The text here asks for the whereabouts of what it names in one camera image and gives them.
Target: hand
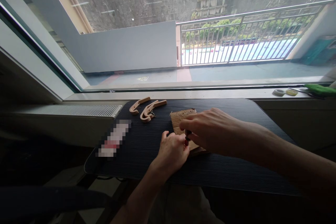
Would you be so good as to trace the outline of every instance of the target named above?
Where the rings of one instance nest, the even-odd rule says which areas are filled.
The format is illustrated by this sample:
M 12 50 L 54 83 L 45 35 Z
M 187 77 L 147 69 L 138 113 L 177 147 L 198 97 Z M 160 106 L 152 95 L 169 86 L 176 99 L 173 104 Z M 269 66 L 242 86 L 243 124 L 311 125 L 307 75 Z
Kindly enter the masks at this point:
M 277 137 L 259 124 L 240 121 L 218 108 L 187 116 L 180 128 L 192 131 L 188 138 L 207 151 L 244 159 L 270 137 Z
M 190 148 L 184 145 L 185 134 L 175 135 L 169 131 L 162 133 L 161 144 L 157 157 L 151 163 L 149 170 L 165 183 L 171 175 L 178 171 L 186 162 Z

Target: tape roll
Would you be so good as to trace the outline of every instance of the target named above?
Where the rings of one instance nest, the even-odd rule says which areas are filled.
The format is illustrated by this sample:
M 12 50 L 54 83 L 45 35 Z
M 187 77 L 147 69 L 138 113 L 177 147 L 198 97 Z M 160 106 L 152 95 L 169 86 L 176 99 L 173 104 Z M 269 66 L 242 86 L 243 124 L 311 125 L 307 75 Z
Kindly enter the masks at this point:
M 284 96 L 285 93 L 286 92 L 283 91 L 282 89 L 275 89 L 272 94 L 274 94 L 276 96 Z
M 293 89 L 287 89 L 286 94 L 291 95 L 291 96 L 296 96 L 299 92 Z

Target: forearm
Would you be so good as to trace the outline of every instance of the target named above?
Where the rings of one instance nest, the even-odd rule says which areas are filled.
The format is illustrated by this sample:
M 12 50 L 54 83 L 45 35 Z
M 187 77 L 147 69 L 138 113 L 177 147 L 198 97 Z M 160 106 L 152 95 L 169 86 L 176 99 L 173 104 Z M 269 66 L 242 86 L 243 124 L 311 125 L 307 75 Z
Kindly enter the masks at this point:
M 165 179 L 150 167 L 111 224 L 147 223 L 153 202 L 164 183 Z
M 267 167 L 312 200 L 331 208 L 336 199 L 336 163 L 295 146 L 271 133 L 248 159 Z

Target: wood grain surface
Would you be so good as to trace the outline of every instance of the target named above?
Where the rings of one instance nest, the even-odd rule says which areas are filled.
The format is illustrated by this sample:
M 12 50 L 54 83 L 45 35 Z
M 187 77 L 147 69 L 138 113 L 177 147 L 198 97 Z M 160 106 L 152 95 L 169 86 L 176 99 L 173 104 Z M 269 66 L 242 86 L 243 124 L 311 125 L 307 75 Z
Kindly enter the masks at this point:
M 140 104 L 139 111 L 152 101 Z M 89 174 L 114 176 L 121 178 L 141 179 L 148 166 L 156 157 L 160 147 L 161 134 L 168 130 L 173 132 L 170 113 L 190 108 L 197 112 L 217 107 L 229 115 L 243 121 L 258 123 L 279 137 L 295 144 L 292 139 L 279 128 L 266 113 L 253 101 L 247 99 L 185 99 L 167 100 L 167 104 L 155 109 L 155 115 L 150 122 L 144 124 L 139 115 L 131 115 L 130 106 L 135 101 L 128 102 L 117 116 L 118 121 L 132 120 L 132 128 L 126 134 L 117 156 L 112 161 L 95 157 L 95 151 L 85 163 L 85 171 Z M 264 167 L 242 159 L 225 157 L 207 153 L 189 158 L 183 167 L 169 180 L 170 183 L 195 186 L 210 186 L 226 189 L 269 192 L 286 195 L 300 195 L 289 182 Z
M 170 118 L 172 121 L 171 123 L 173 125 L 174 133 L 176 135 L 182 135 L 183 133 L 186 132 L 185 130 L 182 131 L 180 129 L 181 120 L 185 119 L 188 115 L 195 114 L 195 113 L 196 113 L 196 109 L 194 108 L 170 113 Z M 207 153 L 207 151 L 204 148 L 198 146 L 193 141 L 189 141 L 189 148 L 190 148 L 189 157 Z

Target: metal railing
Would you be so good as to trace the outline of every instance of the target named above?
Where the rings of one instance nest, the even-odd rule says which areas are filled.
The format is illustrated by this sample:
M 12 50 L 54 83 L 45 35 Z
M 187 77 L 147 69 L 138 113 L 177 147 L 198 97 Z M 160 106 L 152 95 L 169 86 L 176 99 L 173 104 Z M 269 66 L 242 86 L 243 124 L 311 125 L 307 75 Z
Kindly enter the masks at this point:
M 181 65 L 284 60 L 323 7 L 334 2 L 177 23 Z

